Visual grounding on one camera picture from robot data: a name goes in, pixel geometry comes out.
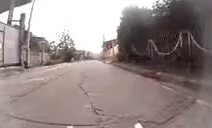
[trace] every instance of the road marking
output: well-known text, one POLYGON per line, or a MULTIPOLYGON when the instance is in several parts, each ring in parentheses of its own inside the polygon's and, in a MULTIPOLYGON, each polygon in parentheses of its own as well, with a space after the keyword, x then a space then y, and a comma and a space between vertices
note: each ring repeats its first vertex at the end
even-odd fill
POLYGON ((134 128, 143 128, 143 126, 142 126, 140 123, 136 123, 136 124, 134 125, 134 128))
POLYGON ((201 104, 201 105, 205 105, 205 106, 208 106, 210 108, 212 108, 212 104, 206 102, 206 101, 203 101, 203 100, 196 100, 197 103, 201 104))
POLYGON ((66 128, 74 128, 73 126, 66 126, 66 128))
POLYGON ((161 87, 162 88, 165 88, 165 89, 167 89, 167 90, 170 90, 170 91, 173 91, 174 89, 172 89, 172 88, 169 88, 169 87, 166 87, 166 86, 163 86, 163 85, 161 85, 161 87))

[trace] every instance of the cracked asphalt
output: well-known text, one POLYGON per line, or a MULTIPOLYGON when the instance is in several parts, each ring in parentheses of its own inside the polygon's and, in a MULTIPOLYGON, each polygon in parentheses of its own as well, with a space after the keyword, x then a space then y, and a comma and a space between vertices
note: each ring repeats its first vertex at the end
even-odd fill
POLYGON ((212 128, 210 104, 169 87, 99 61, 35 68, 0 78, 0 128, 212 128))

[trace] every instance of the sky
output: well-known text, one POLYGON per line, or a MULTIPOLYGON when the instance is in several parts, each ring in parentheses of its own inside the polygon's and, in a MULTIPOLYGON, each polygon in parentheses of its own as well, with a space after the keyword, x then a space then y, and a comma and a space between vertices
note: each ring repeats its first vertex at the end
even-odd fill
MULTIPOLYGON (((31 21, 31 32, 44 36, 48 41, 58 41, 58 35, 70 31, 76 48, 100 52, 103 35, 105 40, 117 37, 124 7, 137 5, 150 8, 155 0, 36 0, 31 21)), ((13 19, 26 13, 29 19, 31 4, 14 10, 13 19)), ((0 21, 7 21, 8 12, 0 14, 0 21)))

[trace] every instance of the leaves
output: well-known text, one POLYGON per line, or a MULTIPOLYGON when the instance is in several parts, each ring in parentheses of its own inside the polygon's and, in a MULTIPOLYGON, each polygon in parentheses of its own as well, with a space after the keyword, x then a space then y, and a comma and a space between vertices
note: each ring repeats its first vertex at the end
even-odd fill
POLYGON ((198 14, 188 0, 157 0, 152 10, 126 7, 117 29, 119 52, 130 56, 131 46, 143 51, 148 40, 158 34, 185 29, 193 31, 198 21, 198 14))

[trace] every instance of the gate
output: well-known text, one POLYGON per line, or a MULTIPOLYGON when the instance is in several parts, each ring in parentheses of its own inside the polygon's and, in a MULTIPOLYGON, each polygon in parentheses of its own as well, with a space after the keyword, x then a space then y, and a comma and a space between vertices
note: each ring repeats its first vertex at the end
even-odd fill
POLYGON ((19 63, 19 30, 0 22, 0 66, 19 63))

